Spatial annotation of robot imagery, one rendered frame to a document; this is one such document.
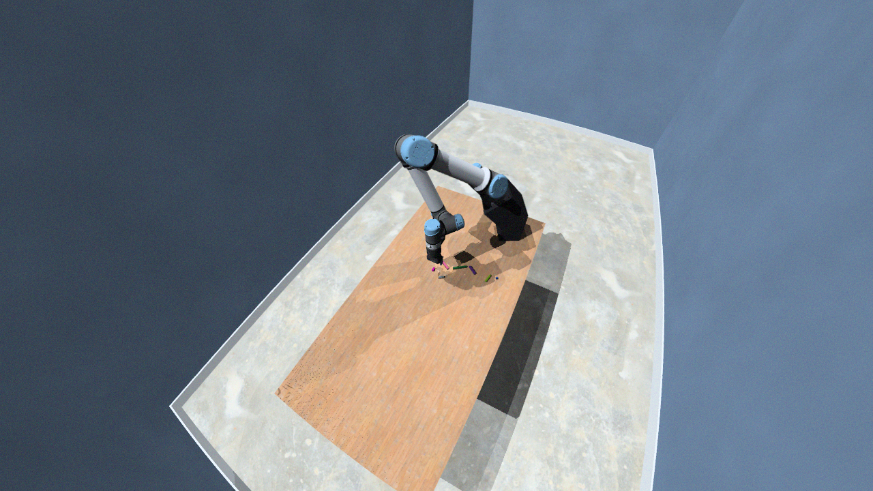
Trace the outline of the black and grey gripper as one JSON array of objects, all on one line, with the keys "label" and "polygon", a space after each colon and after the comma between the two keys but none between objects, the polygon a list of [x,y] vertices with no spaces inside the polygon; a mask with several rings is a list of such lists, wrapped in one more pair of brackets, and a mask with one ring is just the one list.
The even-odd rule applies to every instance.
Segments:
[{"label": "black and grey gripper", "polygon": [[443,258],[445,258],[445,256],[441,255],[441,243],[444,241],[445,236],[441,237],[441,241],[436,243],[436,245],[430,245],[426,242],[427,260],[436,264],[443,264]]}]

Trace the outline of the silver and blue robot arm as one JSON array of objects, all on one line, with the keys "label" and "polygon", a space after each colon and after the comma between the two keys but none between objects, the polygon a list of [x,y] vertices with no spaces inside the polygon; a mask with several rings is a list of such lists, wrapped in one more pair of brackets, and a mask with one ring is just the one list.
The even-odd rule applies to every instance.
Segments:
[{"label": "silver and blue robot arm", "polygon": [[411,174],[431,212],[433,220],[427,220],[424,226],[426,242],[430,245],[436,245],[441,237],[464,228],[464,220],[462,215],[452,215],[446,210],[428,170],[439,171],[473,186],[488,207],[498,205],[505,198],[509,187],[506,176],[481,164],[468,164],[455,158],[425,137],[405,134],[397,138],[395,148],[397,158]]}]

